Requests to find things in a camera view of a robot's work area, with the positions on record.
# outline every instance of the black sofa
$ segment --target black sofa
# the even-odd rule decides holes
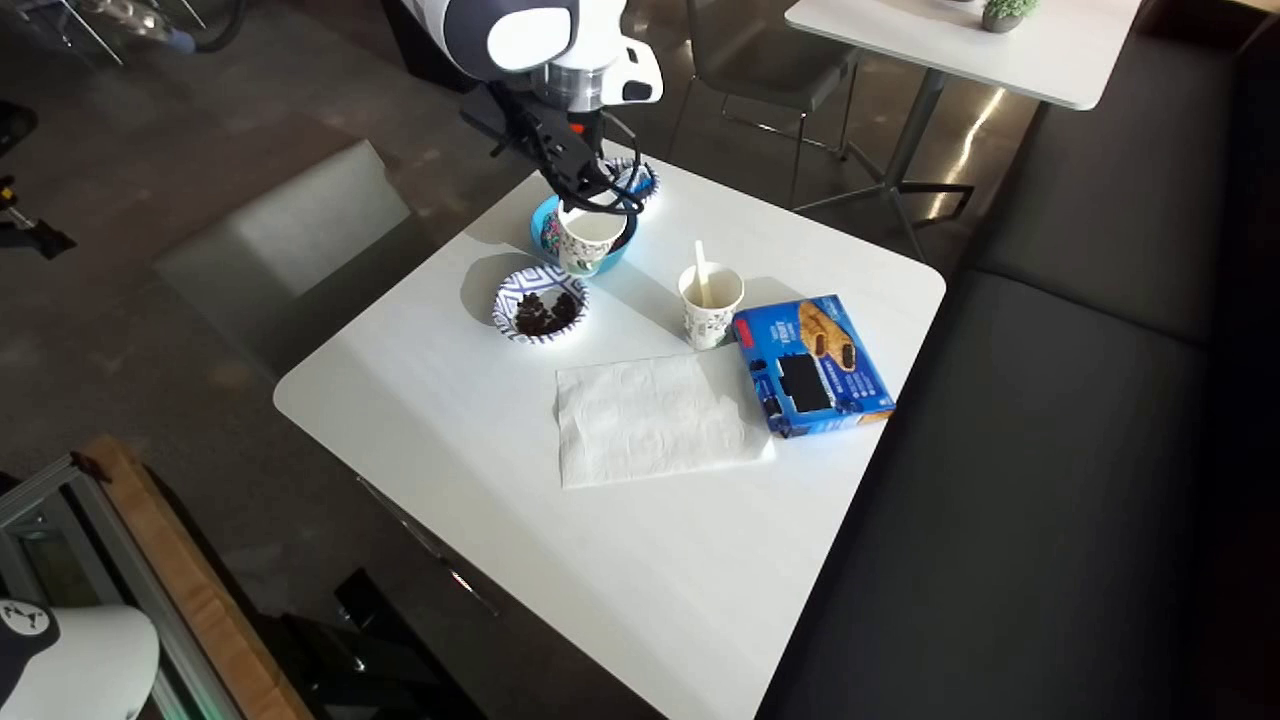
[[[1161,21],[1040,109],[765,716],[1280,716],[1280,34]]]

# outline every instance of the napkin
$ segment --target napkin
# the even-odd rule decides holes
[[[657,480],[770,455],[736,347],[559,371],[564,488]]]

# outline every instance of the white cup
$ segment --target white cup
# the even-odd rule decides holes
[[[579,211],[559,202],[553,232],[559,269],[569,277],[593,277],[604,265],[606,247],[628,232],[628,216]]]
[[[743,280],[718,265],[708,265],[702,280],[686,269],[679,277],[679,297],[686,344],[715,347],[726,335],[732,310],[743,304]]]

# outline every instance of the blue box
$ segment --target blue box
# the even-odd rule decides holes
[[[743,307],[732,335],[774,435],[817,435],[892,412],[892,395],[841,297]]]

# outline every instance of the floor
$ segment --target floor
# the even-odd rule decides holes
[[[780,197],[786,145],[736,118],[785,116],[690,83],[679,6],[642,0],[628,10],[670,83],[664,105],[628,118],[652,154]],[[887,61],[860,69],[848,141],[872,158],[892,150],[917,81],[920,69]],[[636,716],[559,638],[477,609],[341,458],[271,412],[249,358],[150,270],[191,232],[357,134],[387,158],[435,243],[532,172],[517,154],[491,158],[453,93],[401,73],[381,2],[256,0],[223,50],[130,46],[123,69],[36,43],[2,10],[0,93],[40,112],[2,172],[19,174],[27,209],[78,239],[56,265],[0,255],[2,473],[36,473],[116,432],[198,519],[258,610],[334,618],[326,593],[367,569],[488,716]],[[943,265],[963,247],[1026,116],[1026,99],[991,99],[975,83],[943,94],[912,174],[975,185],[975,202],[963,225],[925,232],[920,255]],[[835,123],[841,99],[812,126],[835,141]],[[798,187],[819,197],[860,178],[857,163],[806,154]],[[852,229],[868,216],[833,209],[819,219]]]

